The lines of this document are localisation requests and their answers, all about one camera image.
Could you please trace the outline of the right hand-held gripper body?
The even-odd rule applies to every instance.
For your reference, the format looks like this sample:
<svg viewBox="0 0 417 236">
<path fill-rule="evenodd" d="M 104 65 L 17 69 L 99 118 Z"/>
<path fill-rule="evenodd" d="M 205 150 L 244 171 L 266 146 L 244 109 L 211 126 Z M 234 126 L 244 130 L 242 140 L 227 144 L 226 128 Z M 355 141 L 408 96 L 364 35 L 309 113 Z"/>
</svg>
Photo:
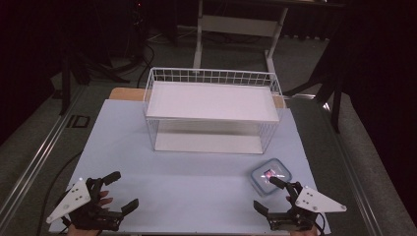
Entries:
<svg viewBox="0 0 417 236">
<path fill-rule="evenodd" d="M 345 212 L 347 207 L 310 187 L 302 187 L 299 182 L 285 182 L 289 194 L 290 210 L 285 213 L 268 212 L 267 221 L 271 230 L 304 231 L 316 225 L 319 214 L 325 212 Z"/>
</svg>

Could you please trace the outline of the clear food container blue lid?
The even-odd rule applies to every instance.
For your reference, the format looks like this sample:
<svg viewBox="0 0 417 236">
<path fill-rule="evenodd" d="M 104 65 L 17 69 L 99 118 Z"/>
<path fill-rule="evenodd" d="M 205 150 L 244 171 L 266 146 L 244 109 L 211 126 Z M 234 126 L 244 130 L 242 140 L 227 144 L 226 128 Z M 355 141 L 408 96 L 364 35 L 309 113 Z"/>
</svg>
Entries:
<svg viewBox="0 0 417 236">
<path fill-rule="evenodd" d="M 256 167 L 250 174 L 250 180 L 262 197 L 271 195 L 277 190 L 277 187 L 269 181 L 270 177 L 289 182 L 292 179 L 292 174 L 277 158 L 271 158 Z"/>
</svg>

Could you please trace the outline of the black rectangular floor bracket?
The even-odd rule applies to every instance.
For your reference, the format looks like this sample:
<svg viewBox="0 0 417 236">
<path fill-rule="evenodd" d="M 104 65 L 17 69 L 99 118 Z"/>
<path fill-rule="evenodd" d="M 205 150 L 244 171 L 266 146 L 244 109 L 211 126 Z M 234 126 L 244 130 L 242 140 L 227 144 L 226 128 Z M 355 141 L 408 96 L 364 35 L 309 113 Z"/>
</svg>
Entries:
<svg viewBox="0 0 417 236">
<path fill-rule="evenodd" d="M 89 125 L 90 117 L 84 115 L 72 115 L 67 122 L 67 128 L 86 128 Z"/>
</svg>

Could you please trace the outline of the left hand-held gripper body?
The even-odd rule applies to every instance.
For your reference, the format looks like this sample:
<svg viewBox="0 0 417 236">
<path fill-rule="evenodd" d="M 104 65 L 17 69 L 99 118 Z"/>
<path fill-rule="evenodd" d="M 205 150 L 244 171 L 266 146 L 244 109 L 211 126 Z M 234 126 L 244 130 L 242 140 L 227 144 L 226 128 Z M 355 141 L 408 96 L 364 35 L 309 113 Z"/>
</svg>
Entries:
<svg viewBox="0 0 417 236">
<path fill-rule="evenodd" d="M 46 222 L 50 224 L 61 218 L 65 225 L 73 224 L 77 229 L 117 231 L 123 215 L 105 210 L 98 204 L 102 185 L 111 183 L 112 180 L 104 178 L 80 179 L 46 217 Z"/>
</svg>

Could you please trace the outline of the metal floor rail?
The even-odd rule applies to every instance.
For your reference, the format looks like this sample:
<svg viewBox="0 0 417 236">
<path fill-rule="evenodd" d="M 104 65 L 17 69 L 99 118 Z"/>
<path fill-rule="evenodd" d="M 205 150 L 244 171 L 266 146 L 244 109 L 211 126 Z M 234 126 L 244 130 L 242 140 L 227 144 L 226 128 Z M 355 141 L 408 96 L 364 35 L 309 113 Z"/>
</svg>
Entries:
<svg viewBox="0 0 417 236">
<path fill-rule="evenodd" d="M 61 101 L 47 98 L 0 146 L 0 231 L 13 218 L 86 88 L 79 86 L 72 91 L 70 105 L 63 114 Z"/>
<path fill-rule="evenodd" d="M 360 219 L 366 226 L 368 236 L 383 236 L 380 224 L 376 219 L 376 215 L 370 205 L 370 199 L 367 197 L 365 189 L 363 188 L 363 182 L 360 180 L 358 175 L 358 168 L 354 166 L 352 162 L 352 155 L 345 146 L 345 142 L 342 136 L 336 131 L 337 125 L 333 124 L 332 116 L 333 109 L 324 103 L 321 108 L 325 115 L 325 120 L 328 123 L 330 134 L 337 146 L 337 151 L 340 153 L 340 163 L 344 172 L 346 181 L 350 189 L 350 193 L 355 200 L 356 207 L 360 212 Z"/>
</svg>

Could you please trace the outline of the light blue table mat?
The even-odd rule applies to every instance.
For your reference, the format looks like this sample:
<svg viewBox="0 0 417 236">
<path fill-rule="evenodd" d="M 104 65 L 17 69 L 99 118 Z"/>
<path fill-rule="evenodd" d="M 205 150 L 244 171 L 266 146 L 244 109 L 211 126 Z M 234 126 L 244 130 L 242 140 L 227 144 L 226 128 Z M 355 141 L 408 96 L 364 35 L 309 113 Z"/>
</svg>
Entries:
<svg viewBox="0 0 417 236">
<path fill-rule="evenodd" d="M 253 202 L 286 211 L 287 193 L 261 198 L 250 174 L 271 158 L 279 159 L 293 180 L 316 185 L 290 110 L 284 110 L 263 154 L 163 152 L 151 147 L 141 102 L 107 99 L 72 178 L 120 172 L 108 187 L 111 208 L 140 203 L 120 225 L 126 234 L 269 235 L 268 222 Z"/>
</svg>

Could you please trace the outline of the black metal stand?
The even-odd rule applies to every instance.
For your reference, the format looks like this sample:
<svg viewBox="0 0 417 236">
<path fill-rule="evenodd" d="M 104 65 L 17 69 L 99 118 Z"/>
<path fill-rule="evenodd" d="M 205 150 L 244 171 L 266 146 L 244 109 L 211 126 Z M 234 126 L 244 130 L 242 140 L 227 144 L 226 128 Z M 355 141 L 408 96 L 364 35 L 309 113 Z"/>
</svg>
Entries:
<svg viewBox="0 0 417 236">
<path fill-rule="evenodd" d="M 62 93 L 61 93 L 61 111 L 60 114 L 64 115 L 71 103 L 71 71 L 70 71 L 70 59 L 67 54 L 62 57 Z"/>
<path fill-rule="evenodd" d="M 314 100 L 318 104 L 324 105 L 330 98 L 332 98 L 330 123 L 333 129 L 339 134 L 340 131 L 338 126 L 338 118 L 340 112 L 344 74 L 344 70 L 338 68 L 337 66 L 319 63 L 314 69 L 310 79 L 306 83 L 296 88 L 287 90 L 283 94 L 285 96 L 294 96 L 295 94 L 305 89 L 321 84 L 321 87 L 315 95 Z"/>
</svg>

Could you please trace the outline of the person's right hand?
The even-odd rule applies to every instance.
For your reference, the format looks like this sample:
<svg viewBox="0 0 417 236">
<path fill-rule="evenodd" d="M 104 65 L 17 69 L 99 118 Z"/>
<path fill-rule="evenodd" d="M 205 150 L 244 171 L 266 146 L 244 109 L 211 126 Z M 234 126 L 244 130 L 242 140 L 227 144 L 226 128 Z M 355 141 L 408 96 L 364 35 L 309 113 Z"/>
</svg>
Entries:
<svg viewBox="0 0 417 236">
<path fill-rule="evenodd" d="M 318 236 L 318 229 L 313 225 L 310 230 L 290 231 L 290 236 Z"/>
</svg>

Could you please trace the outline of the white metal table frame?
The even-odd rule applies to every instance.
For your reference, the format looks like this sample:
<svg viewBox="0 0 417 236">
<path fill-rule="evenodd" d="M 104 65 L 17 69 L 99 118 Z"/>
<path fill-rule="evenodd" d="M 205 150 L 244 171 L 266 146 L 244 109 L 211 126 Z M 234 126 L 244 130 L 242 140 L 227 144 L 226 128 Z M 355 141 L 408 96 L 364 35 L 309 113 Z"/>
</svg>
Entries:
<svg viewBox="0 0 417 236">
<path fill-rule="evenodd" d="M 288 8 L 283 7 L 281 13 L 279 14 L 279 19 L 276 22 L 205 15 L 204 0 L 199 0 L 197 20 L 197 45 L 194 55 L 193 68 L 201 68 L 203 54 L 203 32 L 210 31 L 270 37 L 271 46 L 268 50 L 265 51 L 265 60 L 268 71 L 270 73 L 274 73 L 275 67 L 273 63 L 273 54 L 280 37 L 287 12 Z"/>
</svg>

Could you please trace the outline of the person's left hand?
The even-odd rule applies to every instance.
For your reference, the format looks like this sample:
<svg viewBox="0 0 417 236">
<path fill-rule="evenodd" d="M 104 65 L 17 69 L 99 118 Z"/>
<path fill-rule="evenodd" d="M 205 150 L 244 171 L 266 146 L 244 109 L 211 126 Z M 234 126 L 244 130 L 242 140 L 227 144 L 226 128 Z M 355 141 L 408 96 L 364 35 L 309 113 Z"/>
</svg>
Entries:
<svg viewBox="0 0 417 236">
<path fill-rule="evenodd" d="M 102 191 L 99 193 L 99 199 L 96 204 L 98 207 L 104 207 L 105 205 L 108 205 L 113 201 L 112 198 L 107 197 L 108 194 L 109 194 L 108 191 Z M 101 230 L 79 229 L 74 224 L 71 224 L 68 228 L 66 236 L 98 236 L 100 233 L 101 233 Z"/>
</svg>

